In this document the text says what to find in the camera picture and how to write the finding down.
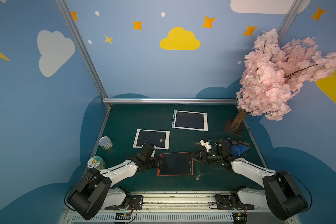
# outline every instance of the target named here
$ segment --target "white cloud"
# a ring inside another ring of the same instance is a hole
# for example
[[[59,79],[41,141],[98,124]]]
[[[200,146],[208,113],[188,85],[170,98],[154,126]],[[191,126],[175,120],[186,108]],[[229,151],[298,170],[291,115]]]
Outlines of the white cloud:
[[[231,0],[230,7],[236,13],[287,14],[294,0]],[[310,0],[302,0],[298,13]]]
[[[46,77],[55,74],[75,52],[73,41],[58,31],[41,30],[37,35],[37,46],[41,54],[39,68]]]

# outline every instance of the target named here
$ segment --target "vent grille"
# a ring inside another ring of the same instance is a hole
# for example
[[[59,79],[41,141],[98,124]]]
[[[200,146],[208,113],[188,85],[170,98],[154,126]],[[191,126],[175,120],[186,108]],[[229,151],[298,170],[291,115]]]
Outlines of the vent grille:
[[[95,215],[90,220],[85,220],[81,215],[75,213],[72,217],[72,224],[75,223],[112,223],[114,221],[115,213],[100,213]],[[139,214],[133,223],[156,223],[156,222],[233,222],[232,213],[227,212],[211,212],[211,214],[201,213],[153,213],[153,214]]]

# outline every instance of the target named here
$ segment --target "black screen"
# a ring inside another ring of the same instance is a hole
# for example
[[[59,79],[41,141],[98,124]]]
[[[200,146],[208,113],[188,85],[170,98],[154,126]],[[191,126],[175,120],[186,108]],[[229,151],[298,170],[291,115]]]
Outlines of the black screen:
[[[159,171],[163,175],[193,175],[192,152],[164,153],[161,158],[164,161]]]
[[[204,130],[204,115],[177,111],[175,114],[175,126]]]
[[[139,131],[136,146],[142,146],[146,144],[153,143],[158,148],[164,148],[166,146],[166,132],[155,132],[155,131]]]

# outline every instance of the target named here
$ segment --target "tree base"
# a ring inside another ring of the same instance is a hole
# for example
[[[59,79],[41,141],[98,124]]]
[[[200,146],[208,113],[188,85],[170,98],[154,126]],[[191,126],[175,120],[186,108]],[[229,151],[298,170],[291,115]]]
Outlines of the tree base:
[[[244,130],[244,125],[239,125],[239,127],[237,129],[232,129],[230,126],[231,124],[233,123],[234,120],[232,119],[228,119],[226,120],[225,122],[225,125],[224,125],[224,130],[227,131],[227,132],[230,132],[232,134],[235,134],[237,136],[240,136],[242,137],[242,132]]]

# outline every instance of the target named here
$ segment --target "blue wall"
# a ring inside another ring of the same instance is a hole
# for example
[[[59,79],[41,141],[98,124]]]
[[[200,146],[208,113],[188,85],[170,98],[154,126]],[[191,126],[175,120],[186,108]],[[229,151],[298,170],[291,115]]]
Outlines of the blue wall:
[[[54,0],[0,1],[0,223],[58,222],[107,112],[77,46],[41,73],[41,30],[73,39]]]
[[[311,16],[326,10],[318,21]],[[311,1],[298,14],[282,40],[316,37],[322,55],[336,52],[336,0]],[[336,223],[322,215],[336,214],[336,104],[315,82],[305,82],[301,92],[288,101],[292,111],[281,121],[246,118],[258,147],[271,169],[295,174],[314,198],[310,211],[299,214],[304,223]]]
[[[241,77],[244,63],[237,62],[251,51],[256,37],[278,28],[285,16],[236,13],[228,0],[67,2],[77,12],[75,22],[109,97],[195,98],[209,87],[226,89]],[[205,16],[216,18],[211,29],[202,28]],[[142,21],[142,30],[134,30],[133,21]],[[243,36],[248,25],[257,26],[252,37]],[[162,49],[160,41],[174,27],[192,31],[200,47]],[[105,35],[113,37],[112,44]]]

